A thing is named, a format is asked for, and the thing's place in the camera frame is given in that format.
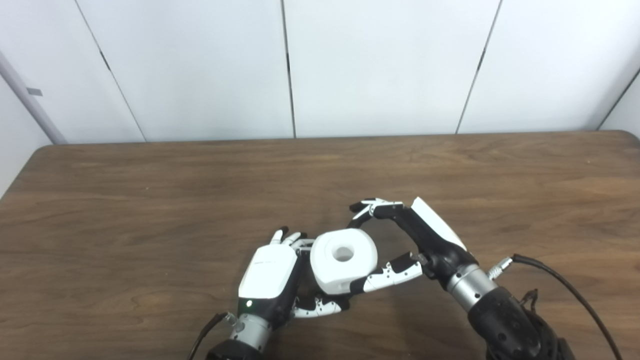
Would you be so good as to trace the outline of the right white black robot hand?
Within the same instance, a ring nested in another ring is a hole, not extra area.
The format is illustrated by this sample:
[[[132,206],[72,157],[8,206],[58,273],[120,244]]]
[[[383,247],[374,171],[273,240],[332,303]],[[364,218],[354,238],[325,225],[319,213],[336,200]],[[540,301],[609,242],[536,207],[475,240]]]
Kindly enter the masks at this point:
[[[417,246],[417,253],[408,251],[389,260],[381,269],[352,282],[349,291],[353,295],[398,285],[420,275],[438,281],[446,290],[463,268],[478,264],[448,224],[419,197],[410,206],[381,198],[366,198],[350,205],[349,210],[354,216],[347,228],[359,229],[370,219],[389,219]]]

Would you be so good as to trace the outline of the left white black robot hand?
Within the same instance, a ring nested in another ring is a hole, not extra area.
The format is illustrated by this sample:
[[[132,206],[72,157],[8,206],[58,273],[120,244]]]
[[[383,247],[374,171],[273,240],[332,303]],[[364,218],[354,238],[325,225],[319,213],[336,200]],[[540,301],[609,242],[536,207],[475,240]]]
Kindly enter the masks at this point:
[[[238,317],[258,317],[277,330],[295,317],[315,318],[350,309],[350,297],[318,292],[299,297],[315,242],[304,232],[279,228],[268,244],[256,249],[238,286]]]

